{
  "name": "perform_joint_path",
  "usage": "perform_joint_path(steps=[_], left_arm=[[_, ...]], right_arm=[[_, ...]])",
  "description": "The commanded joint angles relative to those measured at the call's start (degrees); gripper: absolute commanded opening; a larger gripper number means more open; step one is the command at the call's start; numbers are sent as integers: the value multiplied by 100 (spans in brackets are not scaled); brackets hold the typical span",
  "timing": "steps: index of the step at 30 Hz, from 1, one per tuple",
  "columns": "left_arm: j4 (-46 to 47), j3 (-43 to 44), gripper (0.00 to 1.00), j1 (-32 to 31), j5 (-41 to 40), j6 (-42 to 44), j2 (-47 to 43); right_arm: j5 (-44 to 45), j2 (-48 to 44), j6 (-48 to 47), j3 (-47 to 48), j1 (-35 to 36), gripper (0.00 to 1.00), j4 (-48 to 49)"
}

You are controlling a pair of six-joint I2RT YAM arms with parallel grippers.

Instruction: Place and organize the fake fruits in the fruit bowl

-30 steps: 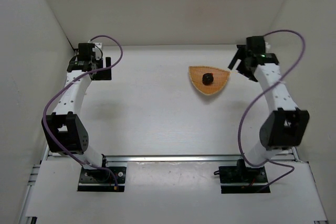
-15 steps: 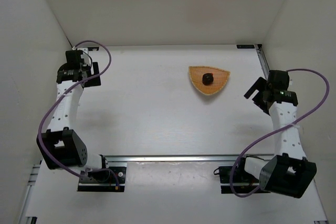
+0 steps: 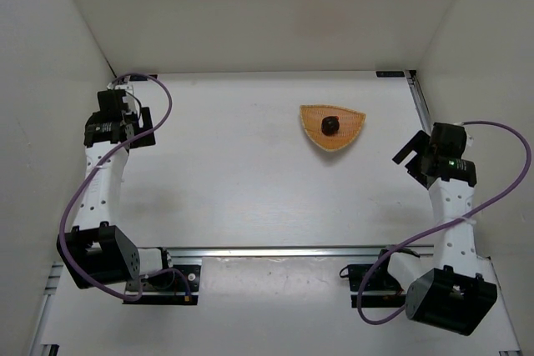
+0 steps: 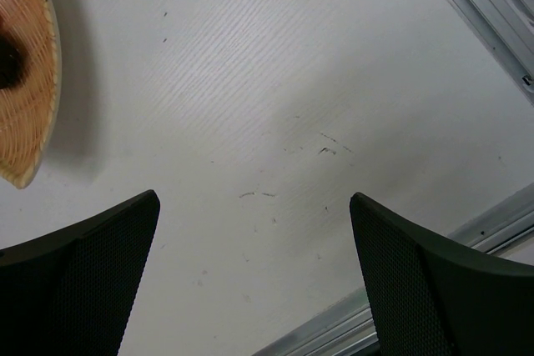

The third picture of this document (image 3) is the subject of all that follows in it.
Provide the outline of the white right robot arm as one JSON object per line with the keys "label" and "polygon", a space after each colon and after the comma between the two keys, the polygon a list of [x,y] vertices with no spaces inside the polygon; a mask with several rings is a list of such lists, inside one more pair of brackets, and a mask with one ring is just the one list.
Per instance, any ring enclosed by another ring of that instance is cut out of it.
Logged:
{"label": "white right robot arm", "polygon": [[472,210],[476,167],[463,159],[466,130],[435,123],[431,133],[418,132],[393,158],[429,193],[436,235],[432,265],[403,249],[387,262],[387,273],[405,291],[406,317],[460,335],[471,335],[497,300],[475,250]]}

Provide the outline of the dark fake fruit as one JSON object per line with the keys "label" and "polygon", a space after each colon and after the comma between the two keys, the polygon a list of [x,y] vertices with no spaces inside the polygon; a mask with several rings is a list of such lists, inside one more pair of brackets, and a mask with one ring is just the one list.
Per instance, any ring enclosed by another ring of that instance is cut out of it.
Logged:
{"label": "dark fake fruit", "polygon": [[325,136],[332,136],[340,130],[340,121],[333,116],[324,117],[321,121],[321,132]]}

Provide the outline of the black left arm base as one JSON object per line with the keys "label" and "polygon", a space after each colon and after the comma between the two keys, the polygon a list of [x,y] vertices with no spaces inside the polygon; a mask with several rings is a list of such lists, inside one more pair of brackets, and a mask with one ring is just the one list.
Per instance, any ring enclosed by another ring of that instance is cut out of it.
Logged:
{"label": "black left arm base", "polygon": [[144,278],[143,281],[129,281],[125,285],[124,294],[134,297],[138,294],[139,285],[143,286],[143,296],[136,302],[125,304],[157,305],[157,306],[196,306],[199,301],[202,264],[199,259],[184,263],[178,262],[173,268],[178,273],[165,273],[161,276]]}

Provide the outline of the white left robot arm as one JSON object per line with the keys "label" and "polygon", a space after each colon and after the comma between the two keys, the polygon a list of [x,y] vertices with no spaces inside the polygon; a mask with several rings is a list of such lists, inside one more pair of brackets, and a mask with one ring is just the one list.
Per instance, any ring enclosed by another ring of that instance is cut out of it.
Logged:
{"label": "white left robot arm", "polygon": [[170,108],[156,144],[89,148],[95,177],[75,224],[119,227],[141,247],[283,248],[377,245],[431,224],[431,203],[393,155],[412,114],[370,100],[371,120],[329,153],[300,122],[298,102],[270,93],[194,91]]}

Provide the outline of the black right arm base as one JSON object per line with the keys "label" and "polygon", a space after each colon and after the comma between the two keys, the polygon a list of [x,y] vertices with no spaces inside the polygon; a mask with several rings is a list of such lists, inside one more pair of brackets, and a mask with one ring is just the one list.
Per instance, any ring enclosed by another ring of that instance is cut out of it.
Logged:
{"label": "black right arm base", "polygon": [[[370,276],[362,294],[362,308],[401,308],[406,294],[399,282],[388,272],[389,260],[382,263]],[[357,307],[359,287],[371,264],[347,264],[339,271],[341,279],[347,279],[351,292],[351,307]]]}

